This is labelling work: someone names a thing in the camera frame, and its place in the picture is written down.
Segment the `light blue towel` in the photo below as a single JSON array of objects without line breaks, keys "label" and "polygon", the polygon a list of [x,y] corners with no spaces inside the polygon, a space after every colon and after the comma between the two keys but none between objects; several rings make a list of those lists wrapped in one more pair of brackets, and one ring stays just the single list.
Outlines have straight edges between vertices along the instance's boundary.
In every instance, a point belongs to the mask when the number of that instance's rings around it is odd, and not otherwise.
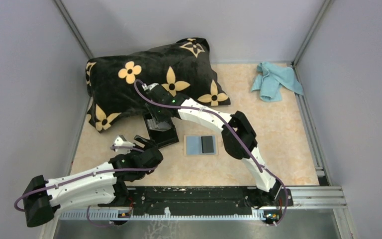
[{"label": "light blue towel", "polygon": [[261,62],[257,65],[257,75],[254,77],[250,91],[258,91],[259,98],[264,102],[279,102],[282,100],[280,89],[286,89],[304,95],[301,83],[291,67],[282,67],[271,62]]}]

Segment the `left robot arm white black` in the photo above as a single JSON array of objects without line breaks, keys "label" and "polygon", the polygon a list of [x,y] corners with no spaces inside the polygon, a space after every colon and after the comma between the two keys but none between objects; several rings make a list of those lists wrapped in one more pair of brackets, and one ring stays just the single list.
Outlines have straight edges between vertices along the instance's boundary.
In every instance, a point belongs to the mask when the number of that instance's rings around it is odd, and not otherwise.
[{"label": "left robot arm white black", "polygon": [[154,172],[163,161],[155,141],[135,136],[130,142],[115,138],[111,150],[117,155],[89,170],[54,179],[32,178],[14,207],[24,212],[26,225],[38,227],[64,212],[88,206],[131,205],[126,182],[134,182]]}]

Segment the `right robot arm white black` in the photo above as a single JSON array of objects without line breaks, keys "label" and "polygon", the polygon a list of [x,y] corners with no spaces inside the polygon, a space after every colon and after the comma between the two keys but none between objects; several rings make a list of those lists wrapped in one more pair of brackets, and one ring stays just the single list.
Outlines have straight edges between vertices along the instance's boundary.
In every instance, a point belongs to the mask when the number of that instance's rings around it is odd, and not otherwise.
[{"label": "right robot arm white black", "polygon": [[256,140],[256,132],[243,112],[223,113],[204,106],[184,94],[171,95],[160,84],[137,82],[137,93],[158,120],[176,117],[206,127],[221,135],[224,150],[241,160],[256,182],[261,201],[273,205],[280,198],[282,183],[266,166]]}]

